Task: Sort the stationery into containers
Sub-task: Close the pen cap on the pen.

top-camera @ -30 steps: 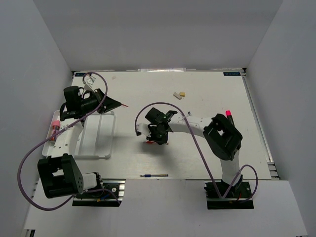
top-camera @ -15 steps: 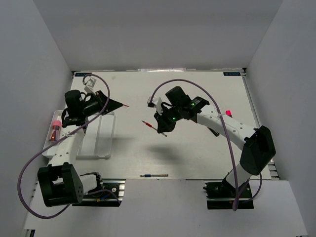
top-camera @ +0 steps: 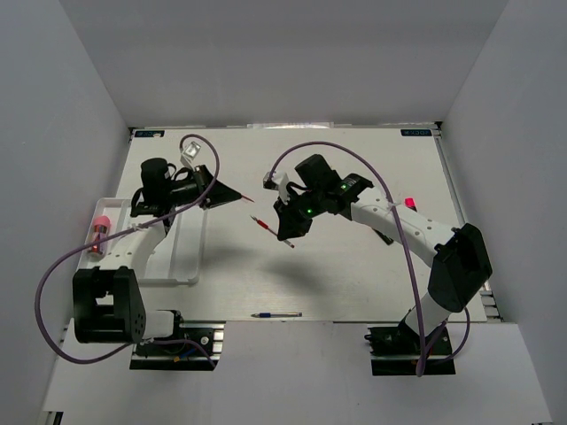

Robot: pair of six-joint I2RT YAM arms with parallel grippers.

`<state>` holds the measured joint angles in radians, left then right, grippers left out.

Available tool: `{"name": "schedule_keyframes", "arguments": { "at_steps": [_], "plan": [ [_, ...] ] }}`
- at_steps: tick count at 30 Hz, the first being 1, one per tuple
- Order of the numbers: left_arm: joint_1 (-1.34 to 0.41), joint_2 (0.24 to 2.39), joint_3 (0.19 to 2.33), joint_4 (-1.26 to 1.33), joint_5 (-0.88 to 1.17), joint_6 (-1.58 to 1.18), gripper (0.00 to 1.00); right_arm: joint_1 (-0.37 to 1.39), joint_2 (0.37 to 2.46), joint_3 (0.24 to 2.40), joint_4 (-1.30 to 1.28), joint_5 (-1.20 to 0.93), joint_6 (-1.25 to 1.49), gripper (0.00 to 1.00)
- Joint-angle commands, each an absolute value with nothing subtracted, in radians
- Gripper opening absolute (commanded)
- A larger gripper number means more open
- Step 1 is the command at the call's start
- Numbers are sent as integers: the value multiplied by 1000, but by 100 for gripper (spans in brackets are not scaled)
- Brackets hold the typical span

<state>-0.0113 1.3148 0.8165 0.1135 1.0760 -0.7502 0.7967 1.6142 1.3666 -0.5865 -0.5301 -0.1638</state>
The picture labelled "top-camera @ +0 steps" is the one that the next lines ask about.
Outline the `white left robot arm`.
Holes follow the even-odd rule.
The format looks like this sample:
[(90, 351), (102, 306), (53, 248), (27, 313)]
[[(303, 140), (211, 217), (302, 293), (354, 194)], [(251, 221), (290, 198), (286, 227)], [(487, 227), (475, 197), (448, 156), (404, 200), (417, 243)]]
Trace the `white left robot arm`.
[(147, 262), (174, 225), (172, 212), (186, 205), (214, 208), (242, 198), (236, 190), (216, 181), (206, 166), (170, 173), (163, 158), (141, 164), (142, 187), (130, 206), (134, 231), (113, 244), (92, 268), (77, 270), (73, 278), (74, 333), (82, 344), (139, 344), (156, 338), (166, 352), (177, 353), (187, 343), (187, 331), (175, 324), (176, 312), (147, 312), (138, 279)]

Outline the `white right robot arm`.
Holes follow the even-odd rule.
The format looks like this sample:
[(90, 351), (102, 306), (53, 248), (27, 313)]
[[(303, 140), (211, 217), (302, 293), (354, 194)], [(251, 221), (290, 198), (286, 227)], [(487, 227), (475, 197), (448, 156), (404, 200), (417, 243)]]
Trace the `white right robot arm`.
[(324, 157), (315, 154), (295, 168), (301, 184), (285, 173), (268, 173), (265, 189), (275, 190), (274, 204), (281, 240), (305, 236), (315, 217), (329, 213), (372, 228), (408, 248), (426, 266), (426, 293), (400, 322), (401, 345), (422, 352), (432, 332), (467, 304), (491, 277), (492, 265), (481, 231), (466, 223), (453, 228), (389, 202), (383, 190), (358, 175), (340, 177)]

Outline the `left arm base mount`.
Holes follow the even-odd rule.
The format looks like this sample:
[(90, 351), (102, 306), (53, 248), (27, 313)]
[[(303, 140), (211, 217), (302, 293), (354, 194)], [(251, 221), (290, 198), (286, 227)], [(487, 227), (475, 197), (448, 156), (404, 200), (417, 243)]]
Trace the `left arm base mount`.
[(174, 334), (135, 346), (131, 370), (214, 371), (221, 358), (224, 323), (182, 321)]

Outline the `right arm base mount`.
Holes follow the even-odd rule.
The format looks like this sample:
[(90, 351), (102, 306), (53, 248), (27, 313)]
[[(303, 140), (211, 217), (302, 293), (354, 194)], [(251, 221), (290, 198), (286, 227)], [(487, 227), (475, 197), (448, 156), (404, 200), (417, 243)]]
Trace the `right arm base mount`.
[[(433, 345), (434, 334), (426, 338), (429, 348), (426, 354), (424, 375), (455, 375), (452, 359), (446, 360), (453, 353), (453, 347), (444, 328)], [(418, 341), (407, 338), (397, 327), (371, 327), (364, 336), (370, 349), (370, 364), (373, 376), (410, 376), (414, 375), (420, 359)]]

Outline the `red gel pen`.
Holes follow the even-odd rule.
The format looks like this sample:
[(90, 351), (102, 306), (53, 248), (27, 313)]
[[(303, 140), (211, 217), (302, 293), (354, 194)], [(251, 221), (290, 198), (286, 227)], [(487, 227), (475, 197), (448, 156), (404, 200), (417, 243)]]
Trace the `red gel pen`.
[(264, 222), (263, 220), (258, 219), (256, 216), (250, 215), (251, 219), (258, 224), (260, 227), (262, 227), (263, 229), (265, 229), (266, 231), (268, 231), (271, 235), (273, 235), (276, 240), (280, 243), (285, 243), (288, 247), (294, 249), (295, 245), (290, 242), (287, 239), (279, 239), (279, 236), (277, 235), (276, 231), (274, 229), (272, 229), (266, 222)]

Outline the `pink cap clear tube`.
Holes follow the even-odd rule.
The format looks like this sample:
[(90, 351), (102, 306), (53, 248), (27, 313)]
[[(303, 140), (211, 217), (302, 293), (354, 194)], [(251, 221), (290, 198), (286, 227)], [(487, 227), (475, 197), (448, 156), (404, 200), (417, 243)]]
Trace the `pink cap clear tube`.
[(106, 239), (108, 237), (110, 227), (111, 221), (106, 215), (99, 215), (93, 220), (90, 232), (91, 242), (93, 245), (88, 249), (88, 254), (92, 258), (101, 259), (104, 257), (106, 247), (105, 242), (102, 242), (102, 239)]

